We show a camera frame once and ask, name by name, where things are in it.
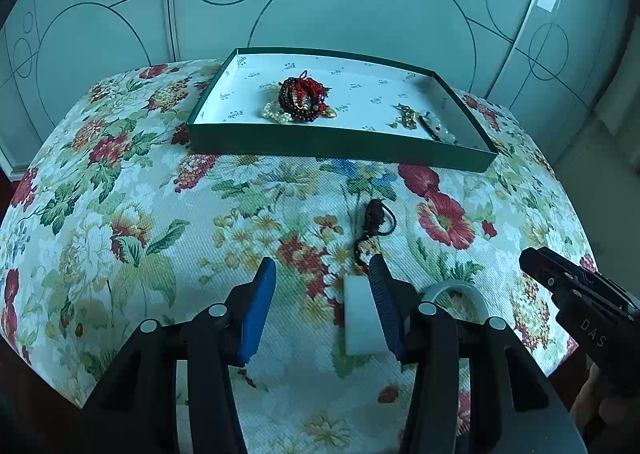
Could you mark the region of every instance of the gold charm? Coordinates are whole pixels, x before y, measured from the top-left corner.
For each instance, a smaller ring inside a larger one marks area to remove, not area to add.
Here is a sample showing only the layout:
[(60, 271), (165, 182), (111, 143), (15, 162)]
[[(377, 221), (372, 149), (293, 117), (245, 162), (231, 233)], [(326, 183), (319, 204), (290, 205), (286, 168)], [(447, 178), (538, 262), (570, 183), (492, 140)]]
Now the gold charm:
[(415, 111), (409, 106), (398, 104), (398, 109), (402, 111), (402, 125), (407, 129), (417, 129), (418, 126), (415, 123)]

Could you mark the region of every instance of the jewelry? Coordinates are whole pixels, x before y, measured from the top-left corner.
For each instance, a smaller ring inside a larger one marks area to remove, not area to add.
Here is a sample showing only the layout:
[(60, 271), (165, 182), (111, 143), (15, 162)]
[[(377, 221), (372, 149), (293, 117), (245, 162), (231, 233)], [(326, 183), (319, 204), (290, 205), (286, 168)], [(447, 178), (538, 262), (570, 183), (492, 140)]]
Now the jewelry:
[(412, 110), (409, 106), (405, 106), (403, 104), (398, 104), (397, 109), (402, 111), (402, 125), (407, 129), (417, 129), (418, 126), (415, 124), (415, 111)]
[(440, 119), (431, 111), (425, 112), (424, 116), (418, 117), (420, 124), (424, 129), (434, 138), (437, 142), (444, 142), (445, 144), (457, 145), (458, 141), (452, 132), (449, 132), (443, 125)]
[(289, 113), (285, 113), (280, 107), (277, 100), (272, 100), (262, 108), (262, 116), (265, 118), (270, 118), (271, 120), (274, 120), (279, 124), (286, 124), (287, 122), (293, 120), (293, 116), (291, 116)]
[(329, 89), (304, 70), (299, 77), (289, 77), (280, 84), (278, 102), (282, 111), (300, 122), (312, 122), (321, 114), (335, 118), (337, 113), (324, 103)]

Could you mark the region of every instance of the screw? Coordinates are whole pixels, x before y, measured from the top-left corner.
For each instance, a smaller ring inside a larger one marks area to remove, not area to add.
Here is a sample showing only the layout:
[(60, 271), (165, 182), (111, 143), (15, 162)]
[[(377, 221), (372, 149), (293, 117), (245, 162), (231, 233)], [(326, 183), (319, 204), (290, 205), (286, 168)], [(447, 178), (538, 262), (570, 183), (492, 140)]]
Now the screw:
[(418, 311), (423, 315), (436, 315), (436, 307), (431, 302), (423, 302), (418, 306)]
[(140, 325), (140, 331), (142, 331), (143, 333), (151, 333), (152, 331), (155, 331), (157, 327), (158, 327), (158, 323), (156, 323), (155, 320), (149, 319), (149, 320), (145, 320)]
[(212, 317), (222, 317), (226, 313), (226, 306), (224, 304), (214, 304), (209, 308), (209, 315)]
[(491, 317), (489, 319), (489, 326), (493, 329), (501, 330), (507, 327), (507, 323), (500, 317)]

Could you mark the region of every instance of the table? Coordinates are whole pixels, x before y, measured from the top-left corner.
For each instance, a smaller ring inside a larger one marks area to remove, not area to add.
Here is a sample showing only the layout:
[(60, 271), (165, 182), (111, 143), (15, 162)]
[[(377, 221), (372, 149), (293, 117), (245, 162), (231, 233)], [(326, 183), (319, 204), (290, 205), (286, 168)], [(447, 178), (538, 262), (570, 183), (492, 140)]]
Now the table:
[[(594, 268), (590, 246), (508, 110), (457, 92), (500, 151), (484, 174), (192, 154), (185, 121), (219, 66), (163, 64), (102, 80), (50, 135), (12, 199), (0, 227), (0, 327), (65, 398), (86, 401), (140, 321), (190, 319), (270, 256), (277, 286), (258, 354), (231, 369), (249, 451), (396, 449), (415, 370), (391, 354), (344, 355), (342, 281), (357, 271), (352, 246), (372, 196), (398, 226), (366, 251), (380, 251), (397, 278), (419, 290), (452, 277), (475, 284), (545, 373), (575, 348), (518, 256), (546, 245)], [(442, 302), (473, 318), (461, 297)], [(178, 391), (180, 416), (187, 398)]]

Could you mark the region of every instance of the black string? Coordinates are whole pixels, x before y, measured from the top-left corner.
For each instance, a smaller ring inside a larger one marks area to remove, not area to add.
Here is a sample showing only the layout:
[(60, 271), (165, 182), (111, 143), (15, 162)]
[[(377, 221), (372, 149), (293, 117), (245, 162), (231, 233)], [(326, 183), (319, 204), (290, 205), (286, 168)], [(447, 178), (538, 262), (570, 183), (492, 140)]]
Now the black string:
[[(391, 227), (391, 230), (387, 232), (381, 232), (380, 227), (385, 222), (385, 210), (391, 216), (391, 219), (393, 220), (394, 224)], [(360, 268), (362, 268), (362, 270), (365, 273), (367, 271), (368, 265), (366, 262), (364, 262), (360, 258), (360, 249), (359, 249), (360, 243), (363, 241), (367, 241), (368, 239), (374, 236), (388, 236), (391, 232), (396, 230), (397, 224), (398, 222), (396, 221), (396, 216), (391, 211), (391, 209), (382, 202), (382, 200), (372, 199), (367, 204), (367, 208), (364, 213), (364, 225), (362, 225), (362, 228), (364, 228), (364, 233), (361, 235), (359, 239), (355, 241), (355, 243), (353, 243), (353, 257), (356, 260), (356, 264)]]

